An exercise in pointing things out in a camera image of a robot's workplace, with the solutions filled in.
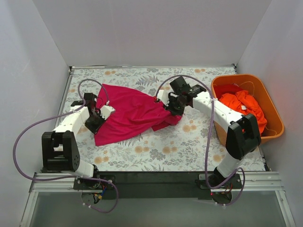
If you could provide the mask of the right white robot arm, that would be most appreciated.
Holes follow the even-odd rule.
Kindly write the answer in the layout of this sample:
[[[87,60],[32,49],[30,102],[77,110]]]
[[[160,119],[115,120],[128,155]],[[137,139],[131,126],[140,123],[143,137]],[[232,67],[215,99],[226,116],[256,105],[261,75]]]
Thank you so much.
[[[261,144],[258,122],[253,114],[244,115],[218,101],[211,90],[201,81],[191,86],[184,75],[170,77],[172,92],[158,89],[155,98],[165,110],[181,116],[190,106],[210,117],[210,123],[219,124],[226,132],[227,154],[209,175],[205,172],[205,183],[210,189],[225,188],[240,169],[243,158]]]

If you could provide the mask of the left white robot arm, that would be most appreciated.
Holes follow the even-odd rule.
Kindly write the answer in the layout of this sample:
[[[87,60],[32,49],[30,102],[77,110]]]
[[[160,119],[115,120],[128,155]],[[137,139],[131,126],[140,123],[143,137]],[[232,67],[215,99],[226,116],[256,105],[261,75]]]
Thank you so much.
[[[93,164],[80,158],[76,135],[83,125],[96,134],[105,122],[96,104],[97,96],[85,93],[84,101],[74,101],[71,114],[67,115],[60,125],[42,135],[43,169],[85,177],[84,183],[90,189],[98,188],[101,178],[94,173]]]

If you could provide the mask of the magenta t shirt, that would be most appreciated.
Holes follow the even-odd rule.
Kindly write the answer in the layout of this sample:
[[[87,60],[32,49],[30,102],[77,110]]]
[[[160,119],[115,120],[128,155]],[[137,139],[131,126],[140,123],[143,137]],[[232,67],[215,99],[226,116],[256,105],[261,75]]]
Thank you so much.
[[[175,126],[181,116],[173,116],[154,97],[128,87],[103,85],[98,94],[97,106],[101,106],[108,93],[109,105],[115,109],[94,136],[95,145],[103,146],[121,142],[152,129],[158,131]]]

